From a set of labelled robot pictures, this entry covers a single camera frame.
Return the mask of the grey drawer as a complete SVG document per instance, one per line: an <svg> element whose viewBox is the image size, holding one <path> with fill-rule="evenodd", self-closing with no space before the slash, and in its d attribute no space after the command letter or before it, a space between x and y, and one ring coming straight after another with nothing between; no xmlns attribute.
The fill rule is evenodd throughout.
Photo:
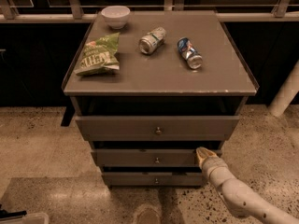
<svg viewBox="0 0 299 224"><path fill-rule="evenodd" d="M223 141L239 116L77 116L86 141Z"/></svg>
<svg viewBox="0 0 299 224"><path fill-rule="evenodd" d="M105 172L102 178L107 186L199 187L206 183L201 173Z"/></svg>
<svg viewBox="0 0 299 224"><path fill-rule="evenodd" d="M96 149L92 157L100 167L198 167L194 149Z"/></svg>

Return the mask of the grey three-drawer cabinet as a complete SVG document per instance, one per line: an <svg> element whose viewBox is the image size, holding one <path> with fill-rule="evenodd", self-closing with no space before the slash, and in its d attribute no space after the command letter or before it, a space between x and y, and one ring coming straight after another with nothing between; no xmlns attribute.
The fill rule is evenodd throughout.
<svg viewBox="0 0 299 224"><path fill-rule="evenodd" d="M139 40L163 27L164 43L151 55ZM182 37L203 57L192 70L178 52ZM64 80L77 116L239 116L258 84L233 39L212 11L164 15L131 14L121 29L114 75L80 77L70 70ZM223 141L87 141L96 149L196 149L221 152ZM101 173L201 173L198 167L100 167Z"/></svg>

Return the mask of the grey bottom drawer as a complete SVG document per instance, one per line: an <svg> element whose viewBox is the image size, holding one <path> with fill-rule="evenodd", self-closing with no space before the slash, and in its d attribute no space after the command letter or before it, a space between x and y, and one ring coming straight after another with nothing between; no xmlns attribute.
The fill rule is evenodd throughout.
<svg viewBox="0 0 299 224"><path fill-rule="evenodd" d="M102 178L107 186L199 187L206 183L201 173L105 172Z"/></svg>

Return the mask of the grey top drawer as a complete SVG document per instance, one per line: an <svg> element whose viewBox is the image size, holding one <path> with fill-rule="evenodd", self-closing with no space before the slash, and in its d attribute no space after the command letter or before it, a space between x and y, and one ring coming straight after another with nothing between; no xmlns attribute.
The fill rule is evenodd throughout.
<svg viewBox="0 0 299 224"><path fill-rule="evenodd" d="M239 116L77 116L86 141L223 141Z"/></svg>

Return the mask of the blue pepsi can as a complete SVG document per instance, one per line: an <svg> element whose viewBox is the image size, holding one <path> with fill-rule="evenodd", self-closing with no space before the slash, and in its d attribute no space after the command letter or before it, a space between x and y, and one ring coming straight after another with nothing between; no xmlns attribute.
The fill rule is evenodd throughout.
<svg viewBox="0 0 299 224"><path fill-rule="evenodd" d="M202 66L203 57L193 46L189 38L182 37L178 41L178 52L192 70L196 70Z"/></svg>

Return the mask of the white pole at right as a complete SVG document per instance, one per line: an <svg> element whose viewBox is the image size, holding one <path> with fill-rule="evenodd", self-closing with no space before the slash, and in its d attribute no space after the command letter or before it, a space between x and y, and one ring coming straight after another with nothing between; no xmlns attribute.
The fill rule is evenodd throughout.
<svg viewBox="0 0 299 224"><path fill-rule="evenodd" d="M270 113L280 117L299 92L299 60L280 87L277 95L269 106Z"/></svg>

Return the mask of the silver green soda can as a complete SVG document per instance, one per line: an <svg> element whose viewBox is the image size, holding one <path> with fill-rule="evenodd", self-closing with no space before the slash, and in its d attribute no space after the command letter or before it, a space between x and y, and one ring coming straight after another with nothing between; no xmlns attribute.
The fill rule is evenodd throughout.
<svg viewBox="0 0 299 224"><path fill-rule="evenodd" d="M149 31L139 40L139 49L143 54L151 55L165 41L166 30L163 27Z"/></svg>

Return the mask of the green chip bag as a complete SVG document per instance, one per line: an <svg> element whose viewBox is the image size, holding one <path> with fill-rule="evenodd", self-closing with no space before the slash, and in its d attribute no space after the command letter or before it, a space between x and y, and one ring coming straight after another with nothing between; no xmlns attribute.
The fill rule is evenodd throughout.
<svg viewBox="0 0 299 224"><path fill-rule="evenodd" d="M114 33L86 43L79 68L75 70L75 74L90 76L119 71L120 63L116 58L119 36L119 33Z"/></svg>

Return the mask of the white ceramic bowl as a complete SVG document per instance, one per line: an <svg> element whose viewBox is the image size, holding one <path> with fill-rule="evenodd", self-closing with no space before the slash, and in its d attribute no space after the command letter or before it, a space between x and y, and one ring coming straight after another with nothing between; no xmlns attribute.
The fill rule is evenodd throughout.
<svg viewBox="0 0 299 224"><path fill-rule="evenodd" d="M101 11L101 15L106 25L113 29L121 29L127 24L130 12L131 10L129 7L110 6L105 7Z"/></svg>

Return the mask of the white plastic bin corner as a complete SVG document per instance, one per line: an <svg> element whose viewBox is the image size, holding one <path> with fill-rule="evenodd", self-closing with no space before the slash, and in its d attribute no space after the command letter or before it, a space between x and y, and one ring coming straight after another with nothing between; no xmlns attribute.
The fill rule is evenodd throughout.
<svg viewBox="0 0 299 224"><path fill-rule="evenodd" d="M50 218L45 213L19 214L0 217L0 224L50 224Z"/></svg>

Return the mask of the metal window railing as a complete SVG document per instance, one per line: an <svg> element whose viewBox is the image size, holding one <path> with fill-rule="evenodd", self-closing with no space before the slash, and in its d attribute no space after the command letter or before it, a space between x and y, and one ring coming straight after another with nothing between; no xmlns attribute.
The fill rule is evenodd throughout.
<svg viewBox="0 0 299 224"><path fill-rule="evenodd" d="M91 22L108 0L0 0L2 22ZM222 22L299 21L299 0L121 0L130 13L164 15L212 11Z"/></svg>

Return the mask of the black object at bottom left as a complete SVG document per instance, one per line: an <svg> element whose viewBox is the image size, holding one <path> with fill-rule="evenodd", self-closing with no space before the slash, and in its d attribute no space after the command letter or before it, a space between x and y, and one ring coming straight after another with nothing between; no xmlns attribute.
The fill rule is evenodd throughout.
<svg viewBox="0 0 299 224"><path fill-rule="evenodd" d="M2 205L0 204L0 219L23 217L26 215L27 212L25 210L17 211L17 212L8 212L7 210L3 209Z"/></svg>

